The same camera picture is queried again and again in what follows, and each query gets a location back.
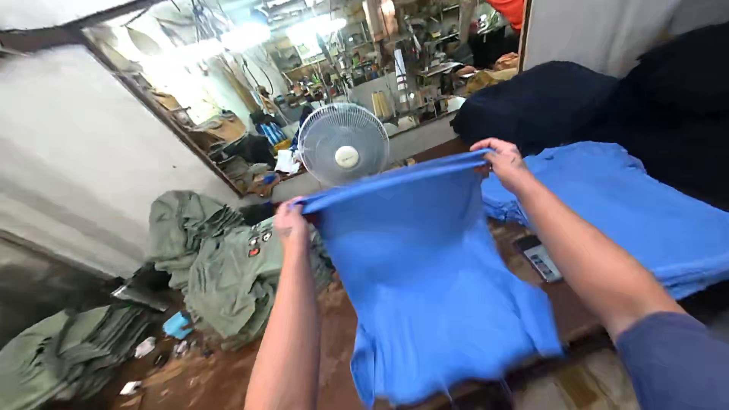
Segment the white electric fan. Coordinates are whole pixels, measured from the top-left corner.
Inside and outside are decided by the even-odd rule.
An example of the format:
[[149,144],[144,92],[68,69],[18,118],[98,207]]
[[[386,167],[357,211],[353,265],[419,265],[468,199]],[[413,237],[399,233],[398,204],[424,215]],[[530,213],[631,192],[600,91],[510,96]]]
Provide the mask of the white electric fan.
[[306,169],[333,187],[382,172],[390,142],[380,120],[365,108],[330,104],[301,125],[299,152]]

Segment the forearm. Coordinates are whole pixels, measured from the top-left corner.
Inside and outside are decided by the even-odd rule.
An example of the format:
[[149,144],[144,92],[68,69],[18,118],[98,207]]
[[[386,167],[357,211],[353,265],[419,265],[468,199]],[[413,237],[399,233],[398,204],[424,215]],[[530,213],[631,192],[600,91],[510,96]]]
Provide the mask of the forearm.
[[531,174],[516,192],[564,279],[601,318],[613,339],[650,313],[683,312],[635,258]]
[[246,395],[246,409],[315,409],[319,318],[306,244],[286,249],[268,326]]

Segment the blue t-shirt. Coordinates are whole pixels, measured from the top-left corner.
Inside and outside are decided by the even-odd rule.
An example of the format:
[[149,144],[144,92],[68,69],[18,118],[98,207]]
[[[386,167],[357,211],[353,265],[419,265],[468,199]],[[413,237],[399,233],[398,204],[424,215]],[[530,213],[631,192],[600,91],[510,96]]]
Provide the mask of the blue t-shirt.
[[729,409],[729,344],[688,314],[651,314],[616,345],[643,410]]

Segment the smartphone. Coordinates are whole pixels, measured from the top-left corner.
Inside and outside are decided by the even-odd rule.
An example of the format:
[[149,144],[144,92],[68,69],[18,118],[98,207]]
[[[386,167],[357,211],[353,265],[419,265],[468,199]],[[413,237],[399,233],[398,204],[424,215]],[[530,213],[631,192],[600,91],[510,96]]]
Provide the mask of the smartphone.
[[545,282],[551,283],[562,280],[562,274],[547,254],[547,249],[535,235],[517,239],[514,241],[514,245],[526,256],[526,259],[539,272]]

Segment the olive green fabric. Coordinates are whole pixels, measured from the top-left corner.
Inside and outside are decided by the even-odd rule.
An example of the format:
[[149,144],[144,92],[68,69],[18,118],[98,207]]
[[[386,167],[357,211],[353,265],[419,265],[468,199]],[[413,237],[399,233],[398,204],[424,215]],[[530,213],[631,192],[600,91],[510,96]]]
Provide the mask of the olive green fabric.
[[0,410],[97,393],[147,325],[139,308],[103,306],[58,312],[25,329],[0,350]]
[[[283,254],[273,218],[247,226],[240,213],[190,191],[159,197],[149,215],[151,259],[172,274],[195,327],[232,347],[258,337],[268,321]],[[311,266],[318,288],[333,267],[311,226]]]

